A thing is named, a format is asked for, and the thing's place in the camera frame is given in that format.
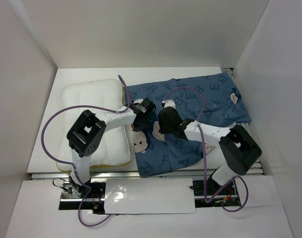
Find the white glossy cover sheet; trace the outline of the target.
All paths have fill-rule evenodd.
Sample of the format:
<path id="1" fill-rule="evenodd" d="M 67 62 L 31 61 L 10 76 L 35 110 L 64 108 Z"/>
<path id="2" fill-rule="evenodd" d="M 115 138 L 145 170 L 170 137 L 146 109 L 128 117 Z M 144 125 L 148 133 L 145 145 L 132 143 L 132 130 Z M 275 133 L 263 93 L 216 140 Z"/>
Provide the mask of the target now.
<path id="1" fill-rule="evenodd" d="M 106 214 L 188 214 L 195 213 L 190 178 L 108 179 Z"/>

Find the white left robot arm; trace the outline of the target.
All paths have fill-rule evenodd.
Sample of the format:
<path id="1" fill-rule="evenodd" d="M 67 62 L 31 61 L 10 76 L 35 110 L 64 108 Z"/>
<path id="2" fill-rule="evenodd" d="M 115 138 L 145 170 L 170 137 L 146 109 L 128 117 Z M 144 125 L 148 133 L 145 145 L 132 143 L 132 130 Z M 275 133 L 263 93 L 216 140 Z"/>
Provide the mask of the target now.
<path id="1" fill-rule="evenodd" d="M 107 110 L 101 116 L 90 110 L 83 111 L 67 133 L 72 154 L 72 170 L 69 182 L 72 192 L 79 198 L 90 192 L 90 160 L 98 149 L 105 132 L 120 126 L 130 125 L 133 131 L 151 127 L 155 104 L 148 98 L 126 105 L 119 110 Z"/>

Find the blue printed pillowcase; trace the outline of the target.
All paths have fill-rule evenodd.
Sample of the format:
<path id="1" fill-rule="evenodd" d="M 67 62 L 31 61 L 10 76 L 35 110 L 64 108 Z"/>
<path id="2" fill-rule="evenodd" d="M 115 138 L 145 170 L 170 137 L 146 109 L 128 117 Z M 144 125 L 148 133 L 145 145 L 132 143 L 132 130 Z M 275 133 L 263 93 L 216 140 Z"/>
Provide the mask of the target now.
<path id="1" fill-rule="evenodd" d="M 157 114 L 163 100 L 172 99 L 182 119 L 197 119 L 218 127 L 251 122 L 241 93 L 227 73 L 132 85 L 128 90 L 134 102 L 148 98 L 156 106 L 152 128 L 133 134 L 137 169 L 142 177 L 190 167 L 203 158 L 200 142 L 159 133 Z"/>

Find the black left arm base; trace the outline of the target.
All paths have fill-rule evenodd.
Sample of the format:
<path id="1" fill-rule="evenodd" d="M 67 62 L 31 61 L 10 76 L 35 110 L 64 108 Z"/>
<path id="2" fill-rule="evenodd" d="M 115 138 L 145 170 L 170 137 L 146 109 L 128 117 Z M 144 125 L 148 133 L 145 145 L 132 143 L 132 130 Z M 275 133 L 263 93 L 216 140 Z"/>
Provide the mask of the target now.
<path id="1" fill-rule="evenodd" d="M 90 183 L 91 191 L 87 196 L 85 196 L 88 191 L 87 188 L 78 192 L 67 180 L 63 178 L 53 179 L 52 184 L 61 191 L 59 210 L 78 210 L 80 202 L 85 197 L 81 205 L 82 210 L 91 210 L 94 214 L 99 215 L 105 213 L 105 182 Z"/>

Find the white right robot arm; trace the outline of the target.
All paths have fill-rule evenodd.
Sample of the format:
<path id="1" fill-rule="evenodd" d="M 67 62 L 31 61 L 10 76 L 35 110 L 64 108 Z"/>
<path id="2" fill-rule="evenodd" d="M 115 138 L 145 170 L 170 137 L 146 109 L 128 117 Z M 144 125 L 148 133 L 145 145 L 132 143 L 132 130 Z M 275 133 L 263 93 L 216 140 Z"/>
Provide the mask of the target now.
<path id="1" fill-rule="evenodd" d="M 221 149 L 224 157 L 218 168 L 207 177 L 204 172 L 204 188 L 220 194 L 231 179 L 244 176 L 262 155 L 262 150 L 241 125 L 216 127 L 193 119 L 182 119 L 173 107 L 163 108 L 158 114 L 160 133 L 176 138 L 212 144 Z"/>

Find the aluminium front rail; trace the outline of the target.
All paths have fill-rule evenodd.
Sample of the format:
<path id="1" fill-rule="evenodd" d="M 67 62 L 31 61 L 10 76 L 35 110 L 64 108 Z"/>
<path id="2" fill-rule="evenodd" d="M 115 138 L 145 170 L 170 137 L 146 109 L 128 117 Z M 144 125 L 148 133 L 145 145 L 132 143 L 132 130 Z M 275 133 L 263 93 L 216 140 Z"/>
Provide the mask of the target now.
<path id="1" fill-rule="evenodd" d="M 166 174 L 156 175 L 153 178 L 168 178 L 168 177 L 202 177 L 204 171 L 201 170 L 186 170 L 186 171 L 174 171 Z M 262 168 L 252 168 L 246 175 L 264 175 Z M 41 180 L 41 179 L 67 179 L 69 174 L 64 173 L 52 173 L 52 174 L 32 174 L 32 180 Z M 108 179 L 108 178 L 129 178 L 129 179 L 140 179 L 141 176 L 138 172 L 108 172 L 108 173 L 92 173 L 91 178 L 93 179 Z"/>

